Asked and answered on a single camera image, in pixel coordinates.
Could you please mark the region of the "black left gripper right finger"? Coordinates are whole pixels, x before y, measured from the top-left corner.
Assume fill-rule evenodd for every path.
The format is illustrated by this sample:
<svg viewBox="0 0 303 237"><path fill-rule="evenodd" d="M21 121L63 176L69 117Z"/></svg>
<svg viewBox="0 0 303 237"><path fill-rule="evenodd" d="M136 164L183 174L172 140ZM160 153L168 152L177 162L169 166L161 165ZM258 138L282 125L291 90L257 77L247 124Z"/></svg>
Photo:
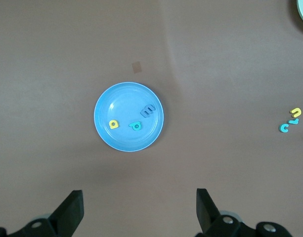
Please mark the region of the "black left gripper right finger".
<svg viewBox="0 0 303 237"><path fill-rule="evenodd" d="M201 227L198 237L290 237L274 222L259 222L253 229L230 214L221 214L207 189L197 189L196 214Z"/></svg>

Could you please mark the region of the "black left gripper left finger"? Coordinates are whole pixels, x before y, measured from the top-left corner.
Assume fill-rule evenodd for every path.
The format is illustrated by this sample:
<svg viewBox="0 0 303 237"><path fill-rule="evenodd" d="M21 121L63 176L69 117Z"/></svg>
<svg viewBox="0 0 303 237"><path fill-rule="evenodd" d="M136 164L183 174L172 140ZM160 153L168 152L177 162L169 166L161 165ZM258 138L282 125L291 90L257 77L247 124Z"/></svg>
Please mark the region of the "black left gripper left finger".
<svg viewBox="0 0 303 237"><path fill-rule="evenodd" d="M0 227L0 237L71 237L83 217L83 191L74 190L50 216L35 219L11 234Z"/></svg>

